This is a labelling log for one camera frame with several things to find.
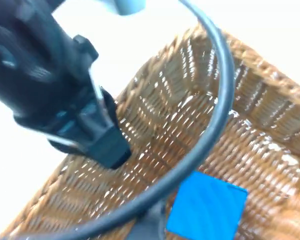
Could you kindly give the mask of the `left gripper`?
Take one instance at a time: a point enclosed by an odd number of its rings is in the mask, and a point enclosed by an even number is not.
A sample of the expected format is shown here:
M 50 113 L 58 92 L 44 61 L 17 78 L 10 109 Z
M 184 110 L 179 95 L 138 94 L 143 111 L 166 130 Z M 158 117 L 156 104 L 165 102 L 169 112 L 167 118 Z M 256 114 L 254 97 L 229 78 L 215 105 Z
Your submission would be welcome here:
M 22 127 L 51 137 L 94 137 L 101 96 L 91 42 L 68 36 L 44 0 L 0 0 L 0 101 Z

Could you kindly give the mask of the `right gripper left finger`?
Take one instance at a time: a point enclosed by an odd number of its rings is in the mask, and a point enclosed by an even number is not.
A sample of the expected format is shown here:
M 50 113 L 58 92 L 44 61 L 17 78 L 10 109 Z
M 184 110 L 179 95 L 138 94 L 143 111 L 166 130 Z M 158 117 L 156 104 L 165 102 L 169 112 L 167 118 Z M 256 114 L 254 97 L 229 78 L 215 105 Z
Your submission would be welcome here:
M 113 97 L 100 90 L 96 95 L 92 86 L 84 86 L 78 92 L 76 154 L 115 170 L 129 159 L 131 149 L 119 127 Z

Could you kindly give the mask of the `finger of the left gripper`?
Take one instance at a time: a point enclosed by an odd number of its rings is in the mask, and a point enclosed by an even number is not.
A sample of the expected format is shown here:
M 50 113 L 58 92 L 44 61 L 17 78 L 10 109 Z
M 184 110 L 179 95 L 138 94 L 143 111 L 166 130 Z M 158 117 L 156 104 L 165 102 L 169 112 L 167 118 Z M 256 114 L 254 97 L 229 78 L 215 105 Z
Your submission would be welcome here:
M 14 120 L 23 128 L 44 135 L 60 152 L 82 156 L 88 154 L 90 136 L 71 116 L 15 116 Z

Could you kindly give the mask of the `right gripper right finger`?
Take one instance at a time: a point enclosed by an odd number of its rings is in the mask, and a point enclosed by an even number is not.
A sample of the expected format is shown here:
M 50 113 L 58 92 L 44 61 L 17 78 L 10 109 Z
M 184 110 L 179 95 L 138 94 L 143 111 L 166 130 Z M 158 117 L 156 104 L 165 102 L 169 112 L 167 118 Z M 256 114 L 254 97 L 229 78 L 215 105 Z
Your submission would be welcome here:
M 150 207 L 133 226 L 134 240 L 166 239 L 166 199 L 161 199 Z

